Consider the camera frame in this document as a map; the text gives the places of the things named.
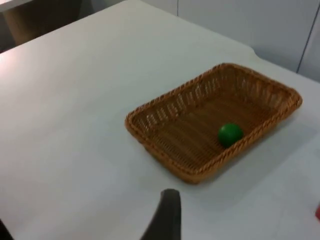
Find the wicker basket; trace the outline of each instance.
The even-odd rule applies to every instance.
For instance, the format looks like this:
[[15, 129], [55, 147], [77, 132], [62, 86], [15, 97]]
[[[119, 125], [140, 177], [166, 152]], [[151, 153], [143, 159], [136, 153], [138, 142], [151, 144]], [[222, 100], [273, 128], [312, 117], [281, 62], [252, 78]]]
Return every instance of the wicker basket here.
[[[294, 89], [251, 69], [223, 63], [138, 107], [125, 125], [173, 174], [197, 184], [301, 104]], [[227, 149], [218, 142], [219, 128], [226, 123], [235, 123], [244, 132]]]

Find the tabletop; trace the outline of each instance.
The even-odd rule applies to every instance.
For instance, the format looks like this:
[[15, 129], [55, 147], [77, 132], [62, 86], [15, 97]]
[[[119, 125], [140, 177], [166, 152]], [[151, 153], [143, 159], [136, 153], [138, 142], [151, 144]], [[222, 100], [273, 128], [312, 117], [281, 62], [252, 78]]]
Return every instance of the tabletop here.
[[[232, 62], [303, 97], [219, 176], [188, 185], [127, 132], [137, 106]], [[320, 84], [128, 0], [0, 54], [0, 218], [16, 240], [140, 239], [160, 191], [184, 240], [318, 240]]]
[[31, 1], [32, 0], [0, 0], [0, 13]]

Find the black object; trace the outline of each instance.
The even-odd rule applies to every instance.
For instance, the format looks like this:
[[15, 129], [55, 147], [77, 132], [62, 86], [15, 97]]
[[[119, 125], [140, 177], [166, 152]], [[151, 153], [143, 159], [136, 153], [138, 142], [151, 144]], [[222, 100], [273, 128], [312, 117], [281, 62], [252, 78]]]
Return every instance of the black object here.
[[174, 189], [161, 192], [161, 198], [152, 221], [141, 240], [181, 239], [181, 199]]
[[0, 240], [14, 240], [0, 219]]

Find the white wall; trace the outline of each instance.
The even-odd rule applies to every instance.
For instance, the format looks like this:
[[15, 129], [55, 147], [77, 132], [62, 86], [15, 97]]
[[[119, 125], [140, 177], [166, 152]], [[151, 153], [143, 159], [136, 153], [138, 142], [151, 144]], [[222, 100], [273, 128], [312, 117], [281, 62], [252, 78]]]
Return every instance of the white wall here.
[[320, 13], [315, 20], [298, 73], [320, 82]]
[[[82, 8], [80, 17], [86, 17], [92, 13], [96, 13], [112, 5], [115, 5], [123, 0], [82, 0]], [[178, 0], [143, 0], [144, 2], [153, 5], [159, 9], [177, 15]]]
[[142, 0], [150, 5], [153, 5], [159, 9], [169, 12], [173, 15], [177, 15], [178, 12], [178, 0]]
[[179, 16], [296, 71], [320, 0], [179, 0]]

